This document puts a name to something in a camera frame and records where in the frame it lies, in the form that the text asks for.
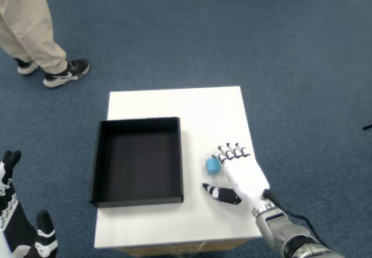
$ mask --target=sneaker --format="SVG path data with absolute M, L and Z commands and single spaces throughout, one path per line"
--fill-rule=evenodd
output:
M 90 67 L 87 59 L 74 60 L 68 62 L 66 70 L 61 73 L 45 73 L 45 78 L 42 83 L 48 88 L 55 88 L 69 81 L 79 80 L 88 73 Z
M 20 59 L 14 59 L 18 63 L 17 71 L 21 75 L 30 75 L 34 72 L 39 66 L 34 62 L 24 62 Z

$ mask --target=blue cube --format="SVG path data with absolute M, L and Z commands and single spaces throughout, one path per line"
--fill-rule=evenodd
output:
M 220 162 L 214 157 L 208 158 L 205 162 L 205 168 L 209 175 L 217 174 L 220 172 Z

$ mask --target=black tray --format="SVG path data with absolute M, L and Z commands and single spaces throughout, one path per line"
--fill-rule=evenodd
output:
M 180 119 L 102 121 L 90 202 L 96 207 L 183 202 Z

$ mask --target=beige pants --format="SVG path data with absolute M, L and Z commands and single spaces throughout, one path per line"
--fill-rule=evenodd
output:
M 34 61 L 49 73 L 67 67 L 66 53 L 53 39 L 47 0 L 0 0 L 0 46 L 13 58 Z

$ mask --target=robotic arm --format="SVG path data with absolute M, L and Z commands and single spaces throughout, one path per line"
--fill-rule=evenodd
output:
M 262 236 L 282 258 L 344 258 L 320 243 L 308 229 L 289 221 L 271 195 L 269 183 L 256 159 L 246 148 L 240 144 L 228 143 L 226 146 L 220 146 L 213 157 L 219 160 L 237 198 L 225 190 L 223 194 L 219 193 L 219 190 L 226 188 L 218 189 L 203 184 L 205 189 L 216 200 L 233 204 L 239 201 L 231 199 L 247 201 Z
M 12 182 L 20 151 L 7 151 L 0 162 L 1 258 L 55 258 L 58 250 L 54 226 L 45 210 L 37 214 L 37 230 L 28 222 Z

